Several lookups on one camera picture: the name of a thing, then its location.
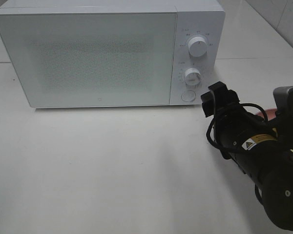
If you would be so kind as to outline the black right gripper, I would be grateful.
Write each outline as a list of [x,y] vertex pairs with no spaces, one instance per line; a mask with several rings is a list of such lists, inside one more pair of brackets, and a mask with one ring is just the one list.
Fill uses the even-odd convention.
[[[216,82],[208,89],[201,95],[202,109],[205,117],[214,116],[214,142],[224,159],[247,154],[264,141],[276,141],[263,108],[252,103],[241,104],[237,93],[225,90],[223,82]],[[259,111],[264,118],[256,115]]]

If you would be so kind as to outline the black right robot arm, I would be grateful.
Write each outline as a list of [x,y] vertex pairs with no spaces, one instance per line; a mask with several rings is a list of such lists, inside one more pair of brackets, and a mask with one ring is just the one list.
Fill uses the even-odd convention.
[[222,82],[201,95],[212,120],[208,142],[233,160],[254,182],[255,195],[277,227],[293,231],[293,86],[275,88],[275,117],[247,111],[237,93]]

